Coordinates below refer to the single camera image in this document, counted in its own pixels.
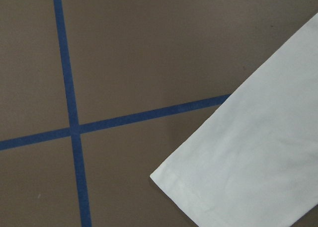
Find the brown floor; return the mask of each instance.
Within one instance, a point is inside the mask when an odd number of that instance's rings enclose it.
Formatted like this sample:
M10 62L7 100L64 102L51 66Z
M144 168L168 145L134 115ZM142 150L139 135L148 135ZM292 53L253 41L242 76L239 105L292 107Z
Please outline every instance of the brown floor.
M233 92L317 1L63 0L79 122ZM0 0L0 17L0 141L68 127L53 0ZM82 135L93 226L196 226L149 175L215 109ZM0 226L80 226L70 138L0 166ZM293 226L318 227L318 208Z

